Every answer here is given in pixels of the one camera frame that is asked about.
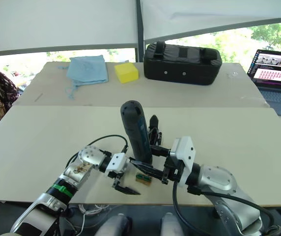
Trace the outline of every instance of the black bag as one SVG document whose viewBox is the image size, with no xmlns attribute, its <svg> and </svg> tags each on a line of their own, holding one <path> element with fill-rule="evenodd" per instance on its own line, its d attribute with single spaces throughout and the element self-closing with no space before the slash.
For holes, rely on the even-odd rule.
<svg viewBox="0 0 281 236">
<path fill-rule="evenodd" d="M 145 77 L 151 80 L 210 85 L 222 65 L 216 49 L 150 44 L 144 56 Z"/>
</svg>

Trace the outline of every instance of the laptop keyboard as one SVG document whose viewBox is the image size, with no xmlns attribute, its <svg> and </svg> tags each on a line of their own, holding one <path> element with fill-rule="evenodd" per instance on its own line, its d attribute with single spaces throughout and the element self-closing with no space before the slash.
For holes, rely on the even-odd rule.
<svg viewBox="0 0 281 236">
<path fill-rule="evenodd" d="M 281 92 L 260 90 L 266 101 L 281 102 Z"/>
</svg>

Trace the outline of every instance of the laptop screen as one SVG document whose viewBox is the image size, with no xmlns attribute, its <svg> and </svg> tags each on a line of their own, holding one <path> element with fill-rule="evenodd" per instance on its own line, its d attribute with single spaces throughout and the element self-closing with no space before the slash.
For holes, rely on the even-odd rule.
<svg viewBox="0 0 281 236">
<path fill-rule="evenodd" d="M 257 50 L 248 76 L 258 87 L 281 89 L 281 52 Z"/>
</svg>

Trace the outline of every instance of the window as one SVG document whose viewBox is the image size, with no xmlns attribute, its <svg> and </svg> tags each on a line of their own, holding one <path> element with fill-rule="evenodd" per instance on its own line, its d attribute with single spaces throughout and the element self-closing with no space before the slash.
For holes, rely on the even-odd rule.
<svg viewBox="0 0 281 236">
<path fill-rule="evenodd" d="M 135 49 L 96 49 L 0 56 L 0 71 L 16 86 L 27 86 L 49 61 L 70 61 L 72 57 L 103 55 L 106 62 L 135 62 Z"/>
<path fill-rule="evenodd" d="M 257 49 L 281 51 L 281 23 L 207 33 L 166 43 L 215 48 L 223 62 L 238 62 L 247 71 Z"/>
</svg>

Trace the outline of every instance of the light blue towel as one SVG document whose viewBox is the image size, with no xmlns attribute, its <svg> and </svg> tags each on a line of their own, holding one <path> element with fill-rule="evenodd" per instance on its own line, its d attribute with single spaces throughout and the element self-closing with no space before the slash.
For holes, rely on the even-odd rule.
<svg viewBox="0 0 281 236">
<path fill-rule="evenodd" d="M 102 55 L 94 57 L 70 58 L 66 76 L 72 80 L 73 89 L 69 94 L 73 98 L 73 92 L 77 86 L 93 85 L 109 81 L 106 63 Z"/>
</svg>

